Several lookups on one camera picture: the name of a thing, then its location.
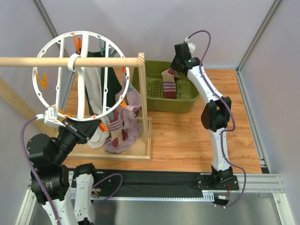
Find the white round clip hanger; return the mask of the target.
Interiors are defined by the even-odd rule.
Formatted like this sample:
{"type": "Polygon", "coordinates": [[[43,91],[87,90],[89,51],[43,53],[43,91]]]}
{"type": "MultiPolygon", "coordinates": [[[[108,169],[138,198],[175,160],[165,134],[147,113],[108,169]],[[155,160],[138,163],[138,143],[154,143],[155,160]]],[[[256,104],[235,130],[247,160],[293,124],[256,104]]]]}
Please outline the white round clip hanger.
{"type": "MultiPolygon", "coordinates": [[[[78,108],[77,108],[77,117],[71,117],[67,114],[62,114],[59,112],[59,103],[60,103],[60,84],[61,84],[61,75],[62,75],[62,68],[63,67],[57,67],[59,69],[58,71],[58,78],[57,78],[57,85],[56,85],[56,101],[55,101],[55,105],[57,107],[58,110],[58,117],[62,117],[62,118],[70,118],[72,120],[75,121],[89,121],[89,120],[97,120],[100,119],[104,116],[106,116],[108,113],[112,112],[115,108],[117,108],[117,106],[119,106],[119,104],[121,103],[121,99],[119,97],[119,100],[115,103],[115,105],[113,107],[107,107],[106,106],[106,94],[108,92],[108,88],[107,88],[107,68],[105,68],[105,81],[104,81],[104,96],[103,96],[103,110],[102,113],[100,115],[93,115],[89,118],[84,118],[84,112],[85,112],[85,69],[86,67],[75,67],[72,63],[73,60],[77,59],[77,58],[88,58],[87,54],[88,54],[88,48],[89,48],[89,37],[95,37],[101,41],[104,41],[105,43],[105,47],[104,47],[104,57],[103,58],[126,58],[125,55],[123,54],[123,52],[119,49],[119,47],[113,43],[111,40],[109,40],[108,38],[94,33],[94,32],[90,32],[90,31],[74,31],[74,32],[68,32],[65,34],[62,34],[56,38],[54,38],[53,40],[51,40],[50,42],[48,42],[39,52],[38,56],[36,58],[42,58],[42,56],[46,53],[46,51],[48,50],[48,48],[50,48],[52,45],[54,44],[59,44],[60,45],[60,56],[59,58],[63,58],[64,56],[64,44],[65,44],[65,38],[67,37],[75,37],[76,35],[81,35],[82,36],[82,41],[76,41],[77,48],[81,50],[80,54],[72,54],[71,57],[69,57],[69,62],[67,63],[67,65],[65,67],[67,67],[69,69],[69,71],[77,73],[78,74],[78,108]]],[[[125,74],[126,74],[126,83],[125,83],[125,88],[124,91],[122,92],[122,96],[125,96],[126,93],[128,92],[128,88],[130,85],[130,73],[129,73],[129,67],[124,67],[125,68],[125,74]]],[[[42,93],[39,90],[38,87],[38,81],[36,79],[36,76],[34,75],[34,72],[38,72],[38,67],[33,67],[33,71],[32,71],[32,82],[33,82],[33,87],[35,90],[35,93],[37,95],[37,97],[39,98],[39,100],[41,101],[41,103],[46,107],[46,109],[48,107],[50,107],[50,105],[44,100],[42,93]]]]}

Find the maroon striped sock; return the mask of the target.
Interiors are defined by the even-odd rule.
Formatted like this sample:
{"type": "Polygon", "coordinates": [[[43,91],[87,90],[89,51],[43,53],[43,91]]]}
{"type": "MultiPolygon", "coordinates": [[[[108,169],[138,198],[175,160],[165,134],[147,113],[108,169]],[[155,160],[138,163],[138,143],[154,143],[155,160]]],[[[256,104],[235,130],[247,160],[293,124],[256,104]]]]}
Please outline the maroon striped sock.
{"type": "Polygon", "coordinates": [[[128,137],[128,133],[123,129],[124,119],[115,109],[113,111],[113,119],[110,119],[109,122],[109,131],[111,134],[111,142],[114,148],[117,148],[119,145],[122,145],[128,137]]]}

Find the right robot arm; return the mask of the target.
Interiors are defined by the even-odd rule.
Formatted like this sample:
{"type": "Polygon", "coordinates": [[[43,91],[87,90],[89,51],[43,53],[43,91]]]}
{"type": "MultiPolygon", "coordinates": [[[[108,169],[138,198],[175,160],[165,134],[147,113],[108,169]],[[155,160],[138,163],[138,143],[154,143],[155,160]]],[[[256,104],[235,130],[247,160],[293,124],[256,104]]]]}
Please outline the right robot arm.
{"type": "Polygon", "coordinates": [[[220,188],[233,178],[227,149],[227,128],[230,120],[231,99],[223,97],[207,76],[201,61],[192,57],[193,44],[180,43],[174,46],[175,56],[171,69],[181,72],[196,87],[205,107],[201,114],[203,127],[210,134],[213,161],[208,183],[220,188]]]}

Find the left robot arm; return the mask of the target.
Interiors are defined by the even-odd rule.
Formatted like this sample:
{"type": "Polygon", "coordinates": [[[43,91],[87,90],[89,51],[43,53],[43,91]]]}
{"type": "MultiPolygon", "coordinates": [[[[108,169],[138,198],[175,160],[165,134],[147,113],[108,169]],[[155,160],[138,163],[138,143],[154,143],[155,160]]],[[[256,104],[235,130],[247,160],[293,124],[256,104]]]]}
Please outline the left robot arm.
{"type": "Polygon", "coordinates": [[[37,134],[23,144],[31,170],[31,191],[53,225],[91,225],[91,190],[96,178],[92,163],[77,166],[75,204],[71,202],[69,169],[63,164],[78,144],[86,144],[100,120],[76,121],[66,118],[57,137],[37,134]]]}

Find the teal clothes peg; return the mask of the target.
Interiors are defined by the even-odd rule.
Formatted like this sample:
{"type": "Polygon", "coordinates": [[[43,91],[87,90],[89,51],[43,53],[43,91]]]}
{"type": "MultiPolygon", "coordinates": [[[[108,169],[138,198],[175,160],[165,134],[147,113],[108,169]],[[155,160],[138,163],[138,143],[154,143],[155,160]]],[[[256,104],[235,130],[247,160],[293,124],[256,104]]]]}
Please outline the teal clothes peg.
{"type": "Polygon", "coordinates": [[[109,124],[110,126],[117,121],[118,117],[116,115],[116,110],[114,109],[112,112],[107,114],[107,117],[109,118],[109,124]]]}

